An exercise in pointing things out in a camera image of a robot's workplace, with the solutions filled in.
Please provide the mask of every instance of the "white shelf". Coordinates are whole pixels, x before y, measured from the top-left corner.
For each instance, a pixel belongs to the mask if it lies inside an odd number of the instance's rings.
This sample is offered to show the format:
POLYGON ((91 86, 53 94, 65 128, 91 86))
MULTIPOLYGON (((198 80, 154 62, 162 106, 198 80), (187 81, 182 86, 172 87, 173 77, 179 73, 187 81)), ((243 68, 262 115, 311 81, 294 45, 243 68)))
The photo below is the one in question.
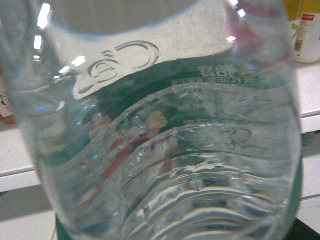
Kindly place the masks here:
POLYGON ((320 130, 320 61, 297 65, 302 132, 320 130))
POLYGON ((0 193, 39 185, 19 128, 0 122, 0 139, 0 193))
MULTIPOLYGON (((303 133, 320 130, 320 62, 298 64, 303 133)), ((40 181, 17 126, 0 122, 0 192, 39 185, 40 181)))

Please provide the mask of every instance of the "yellow bottle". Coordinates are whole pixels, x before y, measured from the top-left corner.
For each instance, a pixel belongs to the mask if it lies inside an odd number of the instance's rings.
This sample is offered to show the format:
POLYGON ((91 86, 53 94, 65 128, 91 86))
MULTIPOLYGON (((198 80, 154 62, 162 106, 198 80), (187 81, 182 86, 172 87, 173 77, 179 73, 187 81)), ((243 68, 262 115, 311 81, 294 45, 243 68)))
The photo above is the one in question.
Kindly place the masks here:
POLYGON ((287 12, 287 20, 289 23, 289 33, 291 37, 292 51, 295 49, 296 40, 301 22, 301 8, 303 0, 283 0, 287 12))
POLYGON ((295 43, 298 63, 313 63, 320 59, 320 0, 304 0, 302 20, 295 43))

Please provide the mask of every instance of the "bottle label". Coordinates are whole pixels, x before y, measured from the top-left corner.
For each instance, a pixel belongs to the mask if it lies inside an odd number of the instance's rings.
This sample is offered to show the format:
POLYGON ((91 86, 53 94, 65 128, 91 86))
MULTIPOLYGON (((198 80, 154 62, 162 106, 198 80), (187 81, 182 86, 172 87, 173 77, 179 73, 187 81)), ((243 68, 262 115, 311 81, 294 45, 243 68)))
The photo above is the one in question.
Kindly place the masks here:
POLYGON ((304 13, 295 43, 298 62, 315 62, 320 59, 320 14, 304 13))
POLYGON ((8 92, 0 72, 0 118, 5 118, 13 115, 11 103, 8 98, 8 92))

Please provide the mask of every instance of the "product label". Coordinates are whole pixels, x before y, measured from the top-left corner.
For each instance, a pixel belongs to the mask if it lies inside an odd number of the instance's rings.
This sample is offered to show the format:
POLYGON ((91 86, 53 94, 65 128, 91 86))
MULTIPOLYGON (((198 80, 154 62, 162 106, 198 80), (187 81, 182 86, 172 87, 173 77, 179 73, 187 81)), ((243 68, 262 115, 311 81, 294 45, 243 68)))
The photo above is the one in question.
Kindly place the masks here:
POLYGON ((315 18, 315 15, 313 14, 303 14, 302 20, 303 21, 313 21, 315 18))
POLYGON ((8 98, 6 86, 0 73, 0 118, 13 115, 12 106, 8 98))

